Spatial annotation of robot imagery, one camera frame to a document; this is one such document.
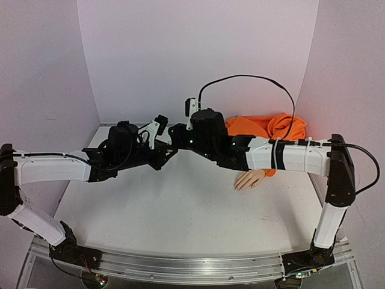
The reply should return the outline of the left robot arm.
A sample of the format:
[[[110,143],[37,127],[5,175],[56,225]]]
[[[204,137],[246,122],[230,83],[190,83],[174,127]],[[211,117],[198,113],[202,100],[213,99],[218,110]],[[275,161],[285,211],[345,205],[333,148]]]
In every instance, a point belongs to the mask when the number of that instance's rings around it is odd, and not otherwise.
[[[159,170],[175,153],[169,133],[158,120],[137,127],[127,121],[109,128],[95,148],[73,152],[27,152],[11,143],[1,145],[1,216],[38,235],[68,263],[81,258],[72,230],[53,217],[53,207],[28,189],[54,189],[60,200],[70,182],[97,183],[117,177],[119,171],[143,165]]]

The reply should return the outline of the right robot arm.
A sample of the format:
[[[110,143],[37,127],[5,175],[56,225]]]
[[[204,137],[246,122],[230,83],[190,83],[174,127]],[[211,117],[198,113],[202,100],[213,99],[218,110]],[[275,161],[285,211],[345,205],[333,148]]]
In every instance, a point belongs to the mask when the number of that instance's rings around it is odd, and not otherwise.
[[[313,141],[306,137],[306,125],[303,119],[288,114],[225,120],[220,112],[208,108],[191,114],[186,124],[172,126],[168,133],[172,147],[239,171],[234,183],[238,191],[258,186],[279,170],[328,177],[331,187],[312,243],[329,249],[354,201],[354,166],[341,135]]]

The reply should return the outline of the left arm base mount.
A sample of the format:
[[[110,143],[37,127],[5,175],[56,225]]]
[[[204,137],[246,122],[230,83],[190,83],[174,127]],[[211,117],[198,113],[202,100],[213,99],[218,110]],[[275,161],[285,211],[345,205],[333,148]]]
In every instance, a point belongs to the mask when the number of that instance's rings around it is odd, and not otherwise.
[[[68,264],[83,266],[86,269],[96,270],[100,267],[102,252],[98,249],[78,245],[72,229],[60,221],[64,229],[65,239],[57,246],[51,246],[50,257]]]

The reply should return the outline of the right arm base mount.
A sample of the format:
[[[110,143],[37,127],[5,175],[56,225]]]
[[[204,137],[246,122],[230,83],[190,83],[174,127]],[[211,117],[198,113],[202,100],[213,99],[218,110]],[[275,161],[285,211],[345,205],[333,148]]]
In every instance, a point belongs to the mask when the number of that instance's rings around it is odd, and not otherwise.
[[[319,270],[334,264],[334,244],[327,249],[316,247],[313,243],[308,250],[286,253],[282,256],[285,276],[301,272]]]

